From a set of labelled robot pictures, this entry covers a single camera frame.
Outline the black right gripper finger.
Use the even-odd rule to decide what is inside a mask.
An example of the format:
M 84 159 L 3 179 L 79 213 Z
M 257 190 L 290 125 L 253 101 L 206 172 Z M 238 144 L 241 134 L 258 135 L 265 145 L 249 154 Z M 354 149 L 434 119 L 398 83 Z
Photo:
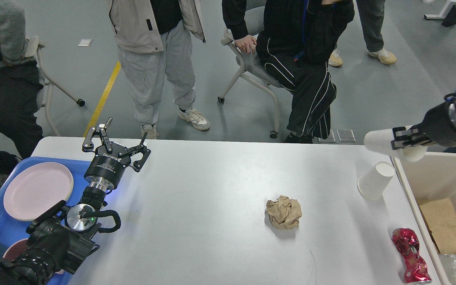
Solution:
M 394 127 L 391 129 L 391 133 L 394 137 L 391 141 L 391 148 L 393 150 L 429 146 L 432 144 L 432 139 L 421 132 L 416 125 L 410 127 Z

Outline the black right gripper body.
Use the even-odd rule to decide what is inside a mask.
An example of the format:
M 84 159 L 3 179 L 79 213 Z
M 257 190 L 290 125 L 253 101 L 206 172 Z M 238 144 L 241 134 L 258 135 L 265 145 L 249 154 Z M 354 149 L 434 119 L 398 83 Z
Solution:
M 456 146 L 456 97 L 447 97 L 431 108 L 420 123 L 420 133 L 429 141 L 445 147 Z

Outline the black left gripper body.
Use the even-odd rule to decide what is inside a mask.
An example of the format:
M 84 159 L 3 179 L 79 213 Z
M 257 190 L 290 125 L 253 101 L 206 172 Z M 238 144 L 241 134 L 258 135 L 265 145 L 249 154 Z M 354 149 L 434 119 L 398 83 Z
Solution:
M 121 157 L 126 148 L 113 148 L 109 153 L 105 148 L 97 148 L 84 179 L 90 186 L 102 191 L 116 189 L 125 171 L 131 163 L 129 156 Z

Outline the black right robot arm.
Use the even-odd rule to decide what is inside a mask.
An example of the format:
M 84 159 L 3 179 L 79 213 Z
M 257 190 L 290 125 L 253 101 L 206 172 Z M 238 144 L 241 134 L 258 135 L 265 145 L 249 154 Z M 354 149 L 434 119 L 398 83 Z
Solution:
M 456 147 L 456 92 L 445 95 L 442 103 L 429 109 L 422 122 L 391 131 L 393 150 L 432 144 Z

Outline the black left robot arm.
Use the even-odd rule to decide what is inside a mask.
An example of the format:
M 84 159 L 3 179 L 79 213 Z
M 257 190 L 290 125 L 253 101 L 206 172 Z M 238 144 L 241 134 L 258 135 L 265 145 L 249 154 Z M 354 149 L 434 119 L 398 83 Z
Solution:
M 112 118 L 91 127 L 82 151 L 94 153 L 84 179 L 89 183 L 74 206 L 60 200 L 27 227 L 27 249 L 14 260 L 0 258 L 0 285 L 45 285 L 64 270 L 74 274 L 85 259 L 99 249 L 97 233 L 120 229 L 121 218 L 114 210 L 104 210 L 105 197 L 116 189 L 124 171 L 139 172 L 150 156 L 147 135 L 138 145 L 126 147 L 111 141 L 106 130 Z

